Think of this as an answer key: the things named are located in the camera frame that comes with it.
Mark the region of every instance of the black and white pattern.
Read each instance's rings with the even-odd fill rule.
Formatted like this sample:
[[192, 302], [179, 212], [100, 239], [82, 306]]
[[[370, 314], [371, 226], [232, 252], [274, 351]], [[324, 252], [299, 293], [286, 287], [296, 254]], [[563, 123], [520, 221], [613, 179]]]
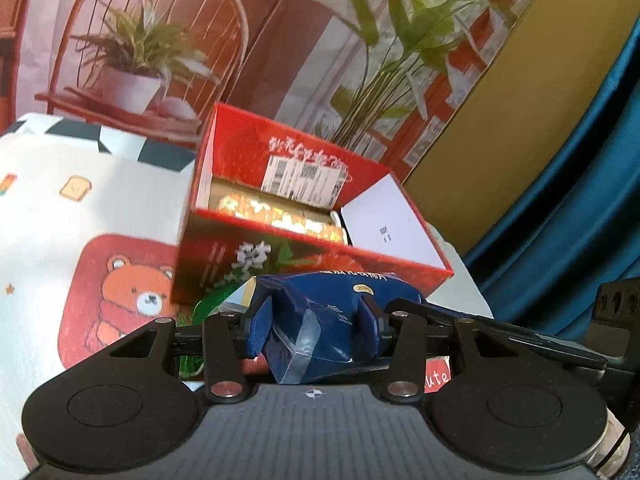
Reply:
[[94, 153], [109, 153], [175, 173], [193, 171], [194, 151], [100, 124], [29, 113], [9, 126], [6, 133], [55, 136], [58, 142]]

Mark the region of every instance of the barcode label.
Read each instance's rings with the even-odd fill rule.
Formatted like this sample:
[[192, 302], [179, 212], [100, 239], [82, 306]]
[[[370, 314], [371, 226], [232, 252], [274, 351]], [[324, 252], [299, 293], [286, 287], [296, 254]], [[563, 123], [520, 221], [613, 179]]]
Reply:
[[318, 168], [316, 164], [305, 164], [302, 167], [302, 171], [300, 171], [300, 178], [310, 178], [314, 179], [316, 177], [316, 173], [318, 173]]
[[296, 158], [272, 155], [261, 189], [297, 202], [331, 208], [348, 175], [347, 168], [328, 168]]
[[269, 188], [269, 193], [278, 194], [278, 190], [280, 189], [280, 184], [282, 184], [282, 178], [284, 177], [284, 172], [287, 169], [287, 161], [281, 160], [278, 162], [276, 166], [276, 172], [273, 175], [273, 181], [271, 182], [271, 187]]

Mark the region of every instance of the red patch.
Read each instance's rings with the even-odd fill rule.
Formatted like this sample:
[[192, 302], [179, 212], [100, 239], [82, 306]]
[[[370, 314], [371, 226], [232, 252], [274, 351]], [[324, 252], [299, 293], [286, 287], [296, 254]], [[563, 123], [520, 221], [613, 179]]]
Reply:
[[316, 254], [309, 258], [305, 264], [295, 264], [282, 269], [284, 274], [295, 274], [298, 272], [316, 272], [318, 270], [349, 270], [352, 272], [362, 272], [364, 267], [359, 262], [346, 254], [325, 253]]
[[121, 235], [89, 241], [78, 260], [58, 333], [69, 368], [156, 317], [174, 317], [170, 303], [176, 247]]
[[434, 357], [427, 359], [424, 378], [424, 392], [431, 394], [451, 380], [448, 357]]

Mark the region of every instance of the cartoon bear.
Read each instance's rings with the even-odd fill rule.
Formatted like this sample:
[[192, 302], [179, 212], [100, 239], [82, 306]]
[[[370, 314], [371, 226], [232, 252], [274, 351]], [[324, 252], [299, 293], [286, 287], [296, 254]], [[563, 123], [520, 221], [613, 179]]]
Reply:
[[175, 317], [177, 313], [169, 301], [171, 267], [136, 265], [117, 254], [109, 259], [107, 268], [100, 313], [85, 341], [92, 353], [157, 317]]

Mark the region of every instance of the toast icon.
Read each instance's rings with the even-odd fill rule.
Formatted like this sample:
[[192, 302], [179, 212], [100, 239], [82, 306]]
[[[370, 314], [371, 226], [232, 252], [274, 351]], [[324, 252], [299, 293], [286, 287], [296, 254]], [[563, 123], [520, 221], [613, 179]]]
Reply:
[[60, 190], [60, 196], [80, 202], [92, 189], [91, 182], [84, 176], [72, 175]]

